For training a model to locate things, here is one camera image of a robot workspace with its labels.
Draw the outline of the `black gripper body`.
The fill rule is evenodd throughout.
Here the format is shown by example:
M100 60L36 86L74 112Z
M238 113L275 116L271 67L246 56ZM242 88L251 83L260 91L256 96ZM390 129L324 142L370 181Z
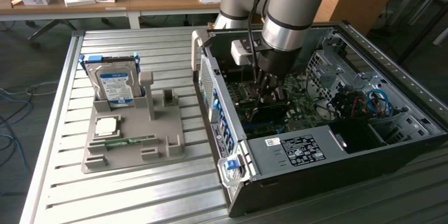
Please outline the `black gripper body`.
M259 68L275 76L286 76L295 65L300 49L294 51L282 51L270 49L260 52Z

